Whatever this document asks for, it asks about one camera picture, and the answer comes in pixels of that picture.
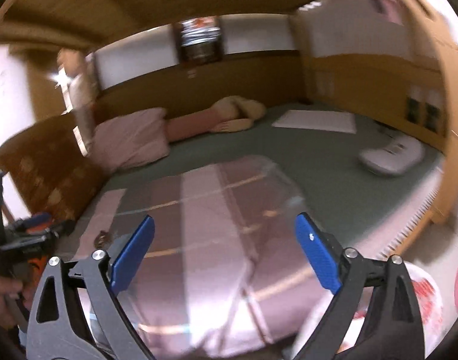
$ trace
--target screw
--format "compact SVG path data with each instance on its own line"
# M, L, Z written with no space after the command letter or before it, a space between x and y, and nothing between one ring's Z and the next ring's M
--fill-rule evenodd
M95 260L102 260L104 258L104 256L106 255L106 252L99 249L97 251L95 251L93 254L92 254L92 258Z
M352 247L348 247L346 249L346 257L350 258L350 259L354 259L355 257L357 257L358 253L355 249L353 249Z
M391 257L391 260L394 264L397 264L398 266L403 263L403 259L401 256L398 256L395 254L394 256Z
M56 266L59 263L60 263L60 258L57 256L51 257L51 259L49 260L50 266Z

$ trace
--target white shoe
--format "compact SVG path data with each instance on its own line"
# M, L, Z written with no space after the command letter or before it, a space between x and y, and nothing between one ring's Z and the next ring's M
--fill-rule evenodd
M400 176L424 158L424 145L400 133L382 149L366 149L359 158L374 173Z

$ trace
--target bed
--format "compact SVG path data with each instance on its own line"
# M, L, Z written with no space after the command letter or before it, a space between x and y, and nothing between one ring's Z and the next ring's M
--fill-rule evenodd
M344 246L384 258L431 205L441 177L437 150L427 146L415 168L384 178L357 160L361 149L391 139L374 121L356 115L356 134L272 127L289 109L331 110L286 104L251 130L174 144L168 157L114 175L61 242L64 259L85 257L100 231L108 247L153 216L154 245L119 301L156 356L233 356L298 331L322 294L293 235L299 212L309 210ZM219 317L208 318L214 309Z

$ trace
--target human hand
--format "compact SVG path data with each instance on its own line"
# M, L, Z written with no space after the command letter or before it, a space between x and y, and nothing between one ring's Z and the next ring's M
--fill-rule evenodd
M14 327L16 321L7 308L4 296L9 295L16 299L20 292L22 292L25 299L24 306L29 309L34 295L34 288L23 288L22 281L0 276L0 325L5 329Z

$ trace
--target blue gripper pad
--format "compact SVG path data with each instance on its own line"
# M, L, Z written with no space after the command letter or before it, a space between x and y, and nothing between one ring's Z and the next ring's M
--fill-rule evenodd
M139 265L154 240L155 224L148 215L132 234L117 259L112 264L110 286L113 294L127 290Z
M335 295L342 286L338 264L321 240L321 232L304 214L295 220L295 236L321 285Z

